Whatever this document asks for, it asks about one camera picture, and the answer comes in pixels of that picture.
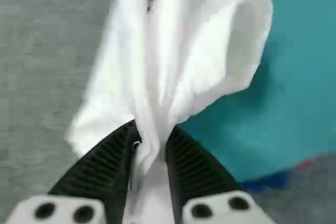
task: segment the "white towel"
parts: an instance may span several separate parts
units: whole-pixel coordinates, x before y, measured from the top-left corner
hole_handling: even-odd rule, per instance
[[[135,119],[143,143],[124,223],[173,224],[164,145],[173,127],[248,88],[272,20],[271,0],[115,0],[84,103],[67,134],[82,156]]]

